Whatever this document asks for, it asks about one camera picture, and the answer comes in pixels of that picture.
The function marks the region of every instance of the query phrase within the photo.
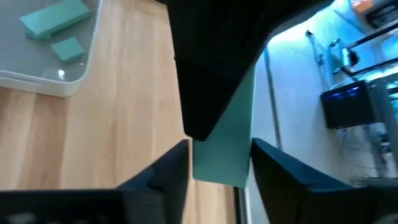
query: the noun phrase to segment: green foam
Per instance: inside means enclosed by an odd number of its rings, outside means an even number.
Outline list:
[[[204,142],[193,141],[193,178],[245,187],[249,175],[254,68]]]
[[[85,53],[79,42],[74,37],[53,44],[51,45],[51,48],[63,63],[76,62],[81,59]]]
[[[51,35],[39,37],[35,33],[33,33],[30,29],[25,27],[25,36],[29,39],[36,39],[36,40],[50,40]]]
[[[58,30],[88,18],[90,14],[90,10],[81,0],[65,0],[22,16],[21,21],[27,29],[33,32],[34,38],[43,39]]]

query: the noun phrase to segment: black cover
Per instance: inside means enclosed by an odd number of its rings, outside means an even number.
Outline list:
[[[118,189],[0,192],[0,224],[178,224],[188,184],[188,140]]]
[[[209,136],[276,27],[331,2],[166,0],[185,134],[200,141]]]
[[[261,139],[253,139],[251,154],[271,224],[371,224],[398,213],[397,187],[350,187]]]

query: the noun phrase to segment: clear plastic tray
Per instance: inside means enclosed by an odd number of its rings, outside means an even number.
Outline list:
[[[77,91],[88,70],[102,5],[102,0],[82,1],[92,10],[91,17],[54,33],[50,40],[28,39],[20,17],[61,0],[0,1],[0,86],[55,96]],[[77,38],[85,54],[78,62],[64,64],[50,46],[69,37]]]

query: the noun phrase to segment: wooden countertop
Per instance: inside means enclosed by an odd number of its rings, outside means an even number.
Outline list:
[[[115,187],[185,138],[165,6],[104,0],[99,23],[76,95],[0,89],[0,189]],[[233,203],[191,180],[184,223],[234,224]]]

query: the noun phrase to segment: wire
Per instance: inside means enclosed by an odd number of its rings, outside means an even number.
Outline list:
[[[326,79],[326,69],[324,68],[325,64],[325,59],[323,58],[323,54],[318,53],[318,47],[321,48],[322,51],[325,51],[323,47],[317,42],[317,39],[315,38],[313,33],[310,33],[307,35],[308,39],[310,40],[311,47],[312,47],[312,53],[313,53],[313,59],[317,65],[317,70],[318,70],[318,75],[320,77],[320,80],[322,82],[322,87],[323,91],[327,91],[329,89],[329,82]]]
[[[346,137],[348,135],[353,133],[353,131],[354,131],[354,128],[352,128],[349,131],[347,129],[344,129],[343,132],[340,133],[340,134],[343,134],[343,137],[341,137],[341,146],[340,146],[340,149],[339,149],[341,158],[343,160],[345,160],[347,162],[347,164],[349,164],[349,165],[351,165],[353,167],[358,167],[358,168],[362,168],[362,169],[377,169],[376,167],[367,167],[367,166],[361,166],[361,165],[354,164],[351,161],[349,161],[347,158],[345,158],[345,155],[344,155],[345,140],[346,140]],[[358,150],[358,149],[362,148],[364,145],[365,145],[365,142],[363,142],[363,145],[361,147],[359,147],[357,149],[353,149],[353,150]]]

